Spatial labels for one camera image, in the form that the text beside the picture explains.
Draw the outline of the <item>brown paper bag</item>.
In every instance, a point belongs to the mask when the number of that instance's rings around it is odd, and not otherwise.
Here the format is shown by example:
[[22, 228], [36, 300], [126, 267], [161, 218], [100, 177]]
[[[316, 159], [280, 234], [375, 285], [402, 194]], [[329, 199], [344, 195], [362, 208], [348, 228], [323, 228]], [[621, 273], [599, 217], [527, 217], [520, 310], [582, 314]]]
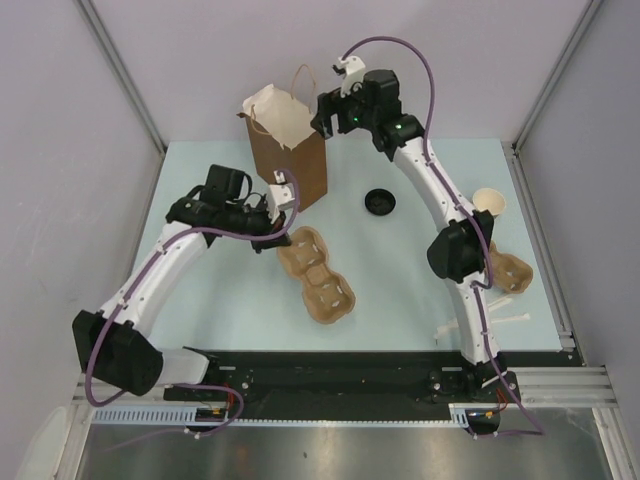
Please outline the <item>brown paper bag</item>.
[[311, 104], [295, 96], [296, 82], [287, 90], [266, 85], [243, 101], [238, 116], [245, 120], [258, 175], [269, 182], [276, 170], [289, 170], [304, 211], [327, 194], [328, 169], [325, 140], [310, 125]]

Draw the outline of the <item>brown cardboard cup carrier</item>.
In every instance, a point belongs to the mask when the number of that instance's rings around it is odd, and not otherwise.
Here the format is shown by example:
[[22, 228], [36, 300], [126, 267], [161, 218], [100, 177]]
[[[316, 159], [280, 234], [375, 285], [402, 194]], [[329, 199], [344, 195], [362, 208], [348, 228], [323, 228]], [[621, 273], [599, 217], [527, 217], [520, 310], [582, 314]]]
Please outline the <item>brown cardboard cup carrier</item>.
[[523, 293], [533, 280], [532, 267], [512, 254], [500, 252], [494, 241], [489, 253], [494, 284], [509, 294]]
[[349, 314], [356, 296], [346, 279], [330, 268], [329, 250], [320, 233], [303, 226], [290, 239], [291, 245], [279, 247], [277, 255], [285, 272], [300, 282], [310, 317], [330, 325]]

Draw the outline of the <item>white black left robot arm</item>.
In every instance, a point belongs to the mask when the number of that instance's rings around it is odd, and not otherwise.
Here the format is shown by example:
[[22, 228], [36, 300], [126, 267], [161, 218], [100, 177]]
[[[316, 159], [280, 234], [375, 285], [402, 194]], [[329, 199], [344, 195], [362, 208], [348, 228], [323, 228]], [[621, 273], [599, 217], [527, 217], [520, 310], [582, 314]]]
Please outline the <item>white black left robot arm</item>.
[[187, 388], [202, 400], [219, 392], [221, 376], [206, 354], [160, 349], [149, 337], [171, 292], [216, 239], [248, 242], [256, 253], [290, 245], [288, 231], [300, 209], [293, 173], [275, 171], [256, 205], [247, 202], [252, 187], [246, 172], [211, 165], [206, 181], [171, 205], [159, 238], [126, 282], [97, 311], [76, 315], [72, 332], [91, 405], [105, 404], [94, 396], [93, 380], [136, 396], [156, 386]]

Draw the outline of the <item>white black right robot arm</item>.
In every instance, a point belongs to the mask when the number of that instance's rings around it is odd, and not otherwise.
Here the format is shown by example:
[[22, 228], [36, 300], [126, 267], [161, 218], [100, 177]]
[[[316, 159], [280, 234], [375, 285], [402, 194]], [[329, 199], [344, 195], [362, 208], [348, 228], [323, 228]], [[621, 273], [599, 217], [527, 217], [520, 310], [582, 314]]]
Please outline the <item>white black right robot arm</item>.
[[[336, 130], [333, 119], [338, 121]], [[461, 388], [473, 401], [486, 400], [498, 385], [489, 368], [478, 366], [494, 363], [499, 353], [485, 298], [493, 283], [489, 244], [494, 217], [487, 210], [475, 209], [455, 187], [430, 141], [424, 138], [423, 125], [403, 111], [399, 80], [391, 70], [366, 73], [350, 93], [336, 88], [320, 94], [311, 127], [324, 139], [335, 132], [368, 131], [376, 150], [409, 179], [427, 206], [437, 229], [427, 260], [451, 295], [460, 329], [460, 352], [477, 366], [463, 373]]]

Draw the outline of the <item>black plastic cup lid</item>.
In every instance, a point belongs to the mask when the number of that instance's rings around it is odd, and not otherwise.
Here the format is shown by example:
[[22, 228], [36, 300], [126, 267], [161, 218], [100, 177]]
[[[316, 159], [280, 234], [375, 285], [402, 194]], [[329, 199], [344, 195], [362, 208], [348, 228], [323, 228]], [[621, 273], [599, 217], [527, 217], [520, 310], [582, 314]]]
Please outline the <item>black plastic cup lid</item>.
[[389, 190], [375, 188], [365, 195], [364, 205], [370, 214], [386, 216], [395, 209], [396, 198]]

